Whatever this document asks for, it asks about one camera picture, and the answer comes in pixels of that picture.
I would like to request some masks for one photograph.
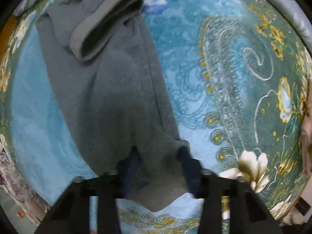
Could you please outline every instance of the yellow dot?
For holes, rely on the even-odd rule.
[[[213,92],[213,87],[211,85],[208,86],[208,91]]]
[[[205,77],[206,79],[209,79],[209,78],[210,78],[209,73],[208,73],[208,72],[206,72],[206,73],[204,74],[204,77]]]

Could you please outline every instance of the gray garment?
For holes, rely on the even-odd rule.
[[[312,53],[312,25],[295,0],[268,0],[294,27]]]
[[[101,175],[137,146],[143,165],[129,198],[158,211],[186,192],[176,151],[188,143],[179,138],[153,40],[138,13],[142,4],[55,0],[36,27],[55,99],[81,156]],[[175,193],[141,200],[141,188],[154,198],[164,179]]]

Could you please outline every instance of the blue flower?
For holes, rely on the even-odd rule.
[[[144,0],[142,12],[147,15],[160,15],[167,8],[167,0]]]

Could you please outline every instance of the paisley pattern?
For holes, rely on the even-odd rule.
[[[0,65],[7,78],[0,129],[22,175],[54,203],[73,177],[94,173],[49,85],[34,26],[47,1],[23,15]],[[143,12],[193,157],[218,174],[247,162],[251,186],[282,216],[307,183],[298,132],[312,59],[299,36],[266,0],[145,0]],[[185,194],[155,213],[127,200],[117,205],[124,233],[196,233],[202,201]]]

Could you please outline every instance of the gray floor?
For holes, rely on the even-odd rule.
[[[25,216],[21,219],[17,212],[21,210],[13,199],[0,188],[0,204],[19,234],[34,234],[36,226]]]

